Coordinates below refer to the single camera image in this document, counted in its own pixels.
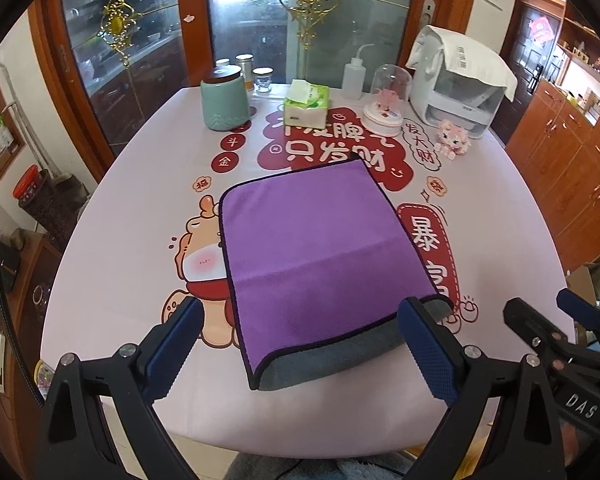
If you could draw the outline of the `wooden cabinet wall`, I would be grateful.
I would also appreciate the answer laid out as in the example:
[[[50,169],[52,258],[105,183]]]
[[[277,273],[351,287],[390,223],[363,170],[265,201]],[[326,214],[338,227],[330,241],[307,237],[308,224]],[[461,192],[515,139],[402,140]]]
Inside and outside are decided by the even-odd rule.
[[[506,152],[570,272],[600,258],[600,34],[573,3],[540,65]]]

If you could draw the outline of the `green tissue pack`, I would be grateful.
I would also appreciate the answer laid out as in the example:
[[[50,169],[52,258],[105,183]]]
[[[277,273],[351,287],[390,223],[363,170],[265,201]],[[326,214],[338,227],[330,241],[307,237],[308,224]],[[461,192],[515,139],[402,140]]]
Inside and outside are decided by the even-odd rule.
[[[288,127],[324,129],[328,109],[327,86],[294,79],[284,99],[284,124]]]

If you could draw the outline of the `pink plush toy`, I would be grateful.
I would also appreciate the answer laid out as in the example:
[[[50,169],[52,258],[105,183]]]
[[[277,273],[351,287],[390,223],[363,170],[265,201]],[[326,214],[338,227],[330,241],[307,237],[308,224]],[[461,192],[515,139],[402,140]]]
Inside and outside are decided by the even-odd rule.
[[[470,148],[470,139],[464,128],[443,119],[438,128],[438,140],[434,150],[449,160],[465,155]]]

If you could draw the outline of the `glass jar metal lid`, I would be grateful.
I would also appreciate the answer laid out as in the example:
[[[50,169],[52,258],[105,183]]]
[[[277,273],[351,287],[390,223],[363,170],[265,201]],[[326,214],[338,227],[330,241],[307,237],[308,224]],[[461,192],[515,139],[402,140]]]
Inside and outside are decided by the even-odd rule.
[[[246,89],[252,91],[254,88],[253,55],[251,53],[238,54],[236,62],[242,71],[242,78],[244,78]]]

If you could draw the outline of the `small glass jar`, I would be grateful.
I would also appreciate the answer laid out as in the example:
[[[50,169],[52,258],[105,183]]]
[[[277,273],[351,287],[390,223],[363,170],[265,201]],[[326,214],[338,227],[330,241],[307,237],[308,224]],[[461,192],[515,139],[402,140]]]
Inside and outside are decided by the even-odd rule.
[[[261,94],[270,92],[273,76],[272,67],[256,67],[252,72],[256,91]]]

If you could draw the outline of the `dark wooden entrance door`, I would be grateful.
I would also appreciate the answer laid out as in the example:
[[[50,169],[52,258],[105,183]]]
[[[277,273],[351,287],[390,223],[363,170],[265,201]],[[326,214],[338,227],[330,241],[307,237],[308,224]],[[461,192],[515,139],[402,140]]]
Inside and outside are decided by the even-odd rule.
[[[501,56],[517,79],[511,101],[504,98],[491,129],[506,145],[526,112],[536,86],[550,62],[559,21],[555,15],[517,2]]]

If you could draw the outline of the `white plastic appliance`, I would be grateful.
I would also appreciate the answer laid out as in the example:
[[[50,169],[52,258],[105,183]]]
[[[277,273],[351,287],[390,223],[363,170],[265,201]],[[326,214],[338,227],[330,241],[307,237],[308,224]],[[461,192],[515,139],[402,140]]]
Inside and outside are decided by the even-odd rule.
[[[434,40],[425,44],[425,66],[412,70],[410,102],[427,125],[437,127],[443,119],[464,128],[471,139],[479,139],[490,128],[504,98],[503,88],[448,72]]]

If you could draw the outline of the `purple and grey towel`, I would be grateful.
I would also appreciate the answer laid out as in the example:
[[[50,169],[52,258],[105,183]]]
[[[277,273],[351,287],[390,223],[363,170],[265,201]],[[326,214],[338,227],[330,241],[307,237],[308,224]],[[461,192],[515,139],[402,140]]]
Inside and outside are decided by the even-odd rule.
[[[358,159],[242,182],[220,234],[248,384],[275,391],[402,346],[406,298],[453,309],[392,203]]]

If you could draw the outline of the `white cloth cover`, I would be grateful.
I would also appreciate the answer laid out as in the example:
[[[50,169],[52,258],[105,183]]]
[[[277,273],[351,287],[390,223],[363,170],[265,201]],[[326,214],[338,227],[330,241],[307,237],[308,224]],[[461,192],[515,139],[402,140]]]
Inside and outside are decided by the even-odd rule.
[[[492,87],[504,89],[506,99],[513,102],[517,79],[505,61],[493,50],[466,35],[427,25],[417,35],[405,67],[417,70],[425,66],[425,44],[434,40],[434,50],[442,52],[448,72],[477,79]]]

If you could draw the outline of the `glass dome ornament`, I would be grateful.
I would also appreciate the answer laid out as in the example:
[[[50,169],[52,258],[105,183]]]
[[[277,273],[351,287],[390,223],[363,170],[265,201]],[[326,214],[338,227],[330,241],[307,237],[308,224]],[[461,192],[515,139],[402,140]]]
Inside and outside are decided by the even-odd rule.
[[[412,76],[405,68],[391,64],[378,67],[370,86],[370,102],[363,108],[363,127],[385,138],[398,136],[411,88]]]

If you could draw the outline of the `red basket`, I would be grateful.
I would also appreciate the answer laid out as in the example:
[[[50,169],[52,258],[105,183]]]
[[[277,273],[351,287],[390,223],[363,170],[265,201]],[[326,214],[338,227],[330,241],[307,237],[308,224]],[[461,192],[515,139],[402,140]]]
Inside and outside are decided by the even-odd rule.
[[[32,196],[35,196],[42,181],[42,174],[38,169],[38,166],[31,165],[16,183],[12,190],[12,196],[14,196],[16,200],[23,200],[26,202],[27,200],[30,200]]]

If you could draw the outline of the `green ceramic jar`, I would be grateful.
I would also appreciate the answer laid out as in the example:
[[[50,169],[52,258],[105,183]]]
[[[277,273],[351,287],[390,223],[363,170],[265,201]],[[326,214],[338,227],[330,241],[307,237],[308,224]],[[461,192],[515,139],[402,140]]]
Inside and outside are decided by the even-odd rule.
[[[202,117],[213,131],[230,131],[250,118],[242,70],[236,65],[213,67],[200,82]]]

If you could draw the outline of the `white squeeze bottle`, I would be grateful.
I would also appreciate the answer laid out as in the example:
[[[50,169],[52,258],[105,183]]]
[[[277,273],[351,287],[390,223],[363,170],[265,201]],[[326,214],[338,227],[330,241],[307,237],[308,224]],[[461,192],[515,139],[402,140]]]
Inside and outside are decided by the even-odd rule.
[[[345,99],[350,101],[362,99],[366,77],[366,67],[364,66],[362,53],[365,49],[372,48],[373,46],[374,44],[362,44],[356,51],[355,56],[352,56],[350,62],[344,66],[341,94]]]

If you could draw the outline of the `glass sliding door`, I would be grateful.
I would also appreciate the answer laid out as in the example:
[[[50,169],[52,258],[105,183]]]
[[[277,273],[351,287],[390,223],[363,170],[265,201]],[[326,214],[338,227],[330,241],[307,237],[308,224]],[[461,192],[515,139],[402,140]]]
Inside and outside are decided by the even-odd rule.
[[[101,179],[174,94],[243,54],[276,84],[340,85],[350,58],[403,64],[426,24],[464,32],[474,0],[34,0],[43,79],[82,162]]]

